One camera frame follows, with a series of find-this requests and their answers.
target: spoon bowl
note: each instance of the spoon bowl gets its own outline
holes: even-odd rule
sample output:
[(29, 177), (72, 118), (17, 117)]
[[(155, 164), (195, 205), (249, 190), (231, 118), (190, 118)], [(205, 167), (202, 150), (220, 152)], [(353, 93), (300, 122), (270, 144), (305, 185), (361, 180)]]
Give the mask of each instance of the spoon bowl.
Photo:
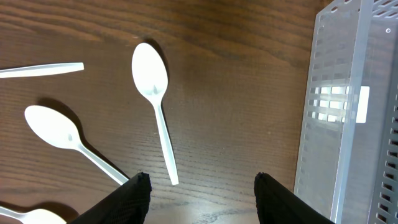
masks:
[(162, 111), (162, 98), (169, 83), (166, 67), (160, 55), (151, 45), (141, 43), (132, 55), (131, 72), (138, 91), (149, 100), (155, 109), (166, 167), (172, 184), (178, 184), (177, 166)]
[(35, 105), (26, 108), (25, 118), (33, 132), (50, 145), (81, 152), (120, 185), (129, 180), (83, 145), (77, 127), (65, 115), (53, 109)]
[(19, 213), (0, 206), (0, 215), (14, 218), (23, 224), (66, 224), (63, 218), (45, 209), (36, 209), (27, 213)]

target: table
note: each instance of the table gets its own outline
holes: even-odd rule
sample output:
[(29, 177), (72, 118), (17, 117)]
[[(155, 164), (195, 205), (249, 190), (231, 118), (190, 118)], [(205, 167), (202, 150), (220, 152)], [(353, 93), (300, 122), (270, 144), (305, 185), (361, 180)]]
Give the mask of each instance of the table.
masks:
[[(1, 0), (0, 68), (85, 70), (0, 80), (0, 205), (71, 221), (118, 186), (30, 130), (25, 108), (45, 105), (78, 117), (86, 141), (128, 176), (150, 174), (146, 223), (258, 223), (256, 174), (294, 187), (313, 25), (329, 2)], [(167, 58), (176, 186), (153, 108), (132, 80), (132, 53), (145, 40)]]

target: spoon handle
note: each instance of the spoon handle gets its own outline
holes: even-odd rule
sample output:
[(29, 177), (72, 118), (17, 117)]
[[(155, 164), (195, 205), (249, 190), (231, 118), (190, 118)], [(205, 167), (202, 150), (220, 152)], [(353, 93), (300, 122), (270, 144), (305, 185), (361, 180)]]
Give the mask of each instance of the spoon handle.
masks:
[(16, 220), (20, 220), (22, 214), (0, 206), (0, 215), (5, 215), (7, 217), (11, 217), (11, 218), (15, 218)]
[(83, 153), (89, 160), (91, 160), (95, 165), (97, 165), (102, 171), (104, 171), (108, 176), (110, 176), (118, 184), (122, 185), (126, 183), (129, 179), (120, 173), (118, 170), (113, 168), (107, 162), (99, 158), (96, 154), (87, 149), (84, 145), (80, 144), (80, 152)]
[(178, 184), (177, 166), (175, 165), (172, 143), (170, 142), (169, 133), (167, 132), (166, 122), (164, 121), (163, 111), (160, 103), (158, 105), (154, 105), (154, 109), (167, 171), (169, 172), (172, 185), (176, 185)]

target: wood grain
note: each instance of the wood grain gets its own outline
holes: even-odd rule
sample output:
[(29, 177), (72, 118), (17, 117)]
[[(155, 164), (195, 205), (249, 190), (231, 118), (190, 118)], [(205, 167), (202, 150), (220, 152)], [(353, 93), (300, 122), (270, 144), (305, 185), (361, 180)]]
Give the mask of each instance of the wood grain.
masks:
[[(150, 174), (146, 223), (258, 222), (258, 172), (293, 189), (314, 19), (328, 2), (0, 1), (1, 68), (85, 63), (83, 72), (0, 80), (0, 203), (56, 202), (81, 214), (117, 187), (30, 130), (25, 108), (55, 100), (127, 175)], [(176, 186), (131, 76), (134, 47), (146, 39), (169, 67), (163, 107)]]

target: clear plastic bin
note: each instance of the clear plastic bin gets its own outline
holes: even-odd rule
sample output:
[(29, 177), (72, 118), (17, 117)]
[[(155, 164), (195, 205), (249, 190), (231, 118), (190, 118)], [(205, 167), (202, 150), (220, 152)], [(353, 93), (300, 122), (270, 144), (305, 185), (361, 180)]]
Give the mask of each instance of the clear plastic bin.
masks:
[(294, 194), (336, 223), (398, 223), (398, 0), (318, 13)]

